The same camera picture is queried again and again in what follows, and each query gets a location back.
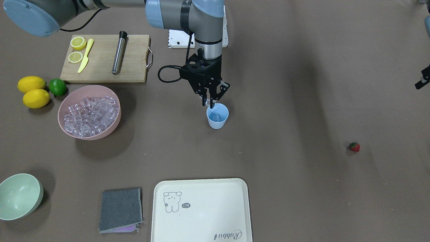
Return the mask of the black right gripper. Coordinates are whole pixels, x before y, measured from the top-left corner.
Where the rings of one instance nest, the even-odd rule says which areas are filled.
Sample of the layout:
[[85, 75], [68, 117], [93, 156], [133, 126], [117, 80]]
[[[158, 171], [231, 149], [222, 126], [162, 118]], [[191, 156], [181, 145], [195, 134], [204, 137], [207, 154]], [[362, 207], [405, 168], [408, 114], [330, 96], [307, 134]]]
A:
[[201, 96], [202, 106], [208, 106], [207, 91], [209, 91], [209, 107], [212, 109], [230, 87], [222, 81], [222, 56], [215, 59], [201, 59], [193, 54], [186, 64], [179, 69], [180, 78], [189, 82], [192, 90]]

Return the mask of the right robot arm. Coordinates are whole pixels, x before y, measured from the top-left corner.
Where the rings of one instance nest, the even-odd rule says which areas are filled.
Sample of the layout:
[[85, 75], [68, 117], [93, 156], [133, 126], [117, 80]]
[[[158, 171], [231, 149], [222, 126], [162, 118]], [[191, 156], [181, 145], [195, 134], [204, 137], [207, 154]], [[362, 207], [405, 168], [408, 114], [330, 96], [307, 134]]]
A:
[[203, 106], [215, 107], [230, 84], [221, 77], [224, 33], [223, 0], [5, 0], [3, 9], [9, 19], [29, 34], [49, 37], [85, 12], [115, 13], [106, 26], [126, 18], [157, 29], [178, 30], [194, 37], [195, 53], [187, 54], [178, 69], [179, 80], [189, 82], [202, 99]]

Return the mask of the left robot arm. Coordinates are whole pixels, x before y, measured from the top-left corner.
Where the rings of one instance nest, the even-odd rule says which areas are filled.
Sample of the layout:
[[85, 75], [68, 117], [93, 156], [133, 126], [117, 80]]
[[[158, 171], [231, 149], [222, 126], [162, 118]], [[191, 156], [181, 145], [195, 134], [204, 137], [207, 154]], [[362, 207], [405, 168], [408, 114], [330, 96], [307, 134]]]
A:
[[[424, 26], [426, 29], [427, 36], [430, 38], [430, 16], [427, 16], [424, 19]], [[421, 89], [425, 85], [429, 84], [430, 82], [430, 65], [428, 65], [426, 68], [422, 69], [421, 71], [421, 78], [420, 80], [415, 84], [416, 89]]]

